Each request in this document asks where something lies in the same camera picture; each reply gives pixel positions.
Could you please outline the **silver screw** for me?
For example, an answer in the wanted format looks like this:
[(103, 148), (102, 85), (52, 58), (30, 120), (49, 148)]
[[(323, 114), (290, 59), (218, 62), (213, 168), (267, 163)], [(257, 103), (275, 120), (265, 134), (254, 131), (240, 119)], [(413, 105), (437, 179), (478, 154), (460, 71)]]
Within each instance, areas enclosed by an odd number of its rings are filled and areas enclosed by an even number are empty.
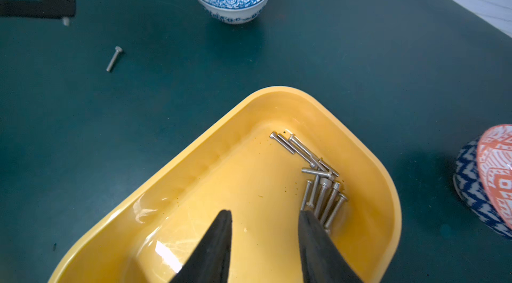
[(114, 52), (114, 54), (113, 54), (113, 56), (112, 56), (112, 58), (111, 58), (111, 60), (110, 60), (110, 62), (109, 62), (109, 64), (108, 64), (108, 66), (107, 66), (107, 68), (106, 68), (106, 71), (107, 71), (107, 72), (111, 72), (111, 71), (112, 71), (112, 69), (113, 69), (113, 67), (114, 67), (114, 65), (115, 65), (115, 63), (116, 63), (116, 61), (117, 61), (118, 57), (119, 57), (122, 53), (123, 53), (123, 48), (122, 48), (122, 47), (120, 47), (120, 46), (116, 46), (116, 47), (115, 47), (115, 52)]

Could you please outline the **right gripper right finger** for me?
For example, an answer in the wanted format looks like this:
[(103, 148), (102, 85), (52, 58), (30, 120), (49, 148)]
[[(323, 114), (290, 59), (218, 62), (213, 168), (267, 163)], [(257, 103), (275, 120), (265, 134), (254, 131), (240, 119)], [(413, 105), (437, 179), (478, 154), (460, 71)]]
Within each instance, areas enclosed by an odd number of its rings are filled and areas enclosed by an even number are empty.
[(304, 282), (361, 282), (313, 212), (300, 212), (298, 238)]

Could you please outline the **yellow plastic storage box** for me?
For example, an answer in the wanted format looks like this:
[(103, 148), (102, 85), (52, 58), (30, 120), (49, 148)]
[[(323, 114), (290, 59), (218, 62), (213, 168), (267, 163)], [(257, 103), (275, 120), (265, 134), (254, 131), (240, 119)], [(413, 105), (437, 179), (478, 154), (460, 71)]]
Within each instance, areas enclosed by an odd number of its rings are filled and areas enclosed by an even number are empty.
[(331, 237), (364, 282), (379, 282), (401, 235), (399, 197), (376, 156), (317, 100), (288, 87), (254, 92), (89, 230), (52, 282), (169, 282), (221, 210), (233, 216), (230, 282), (301, 282), (302, 157), (295, 134), (340, 175), (348, 197)]

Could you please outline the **green mat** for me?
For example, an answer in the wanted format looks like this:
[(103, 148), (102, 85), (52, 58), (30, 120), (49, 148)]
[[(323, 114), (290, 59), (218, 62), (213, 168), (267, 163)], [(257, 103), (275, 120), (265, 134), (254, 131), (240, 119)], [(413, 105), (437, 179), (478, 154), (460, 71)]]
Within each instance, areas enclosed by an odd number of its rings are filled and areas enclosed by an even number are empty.
[[(106, 68), (123, 48), (111, 72)], [(77, 0), (1, 19), (1, 280), (71, 246), (254, 91), (298, 88), (378, 157), (403, 228), (386, 282), (510, 282), (511, 242), (453, 188), (511, 122), (511, 39), (451, 0), (269, 0), (229, 26), (197, 0)]]

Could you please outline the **pile of silver screws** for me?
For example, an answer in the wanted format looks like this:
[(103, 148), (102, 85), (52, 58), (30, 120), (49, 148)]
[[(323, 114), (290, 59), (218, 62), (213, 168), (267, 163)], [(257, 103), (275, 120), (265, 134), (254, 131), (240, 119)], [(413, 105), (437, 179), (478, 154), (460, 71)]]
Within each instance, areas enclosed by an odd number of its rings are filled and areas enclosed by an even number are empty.
[(284, 136), (272, 132), (269, 137), (289, 153), (302, 157), (307, 163), (307, 167), (302, 168), (301, 172), (311, 178), (307, 180), (300, 210), (313, 212), (324, 231), (330, 234), (343, 206), (349, 202), (343, 192), (344, 184), (339, 172), (310, 150), (296, 135)]

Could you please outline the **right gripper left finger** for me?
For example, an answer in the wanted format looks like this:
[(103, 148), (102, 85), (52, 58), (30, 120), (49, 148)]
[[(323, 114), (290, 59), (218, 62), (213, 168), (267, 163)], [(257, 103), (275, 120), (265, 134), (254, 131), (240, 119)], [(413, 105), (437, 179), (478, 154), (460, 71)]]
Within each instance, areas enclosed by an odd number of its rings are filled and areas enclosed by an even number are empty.
[(232, 214), (221, 210), (170, 282), (227, 282), (231, 260)]

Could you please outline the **red white patterned bowl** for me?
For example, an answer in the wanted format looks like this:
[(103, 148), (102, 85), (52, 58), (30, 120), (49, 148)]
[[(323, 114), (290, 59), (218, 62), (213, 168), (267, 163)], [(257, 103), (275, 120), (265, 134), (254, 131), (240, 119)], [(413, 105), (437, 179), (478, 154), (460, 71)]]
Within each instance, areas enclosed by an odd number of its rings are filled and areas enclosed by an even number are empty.
[(493, 126), (467, 143), (455, 165), (457, 195), (486, 226), (511, 240), (511, 125)]

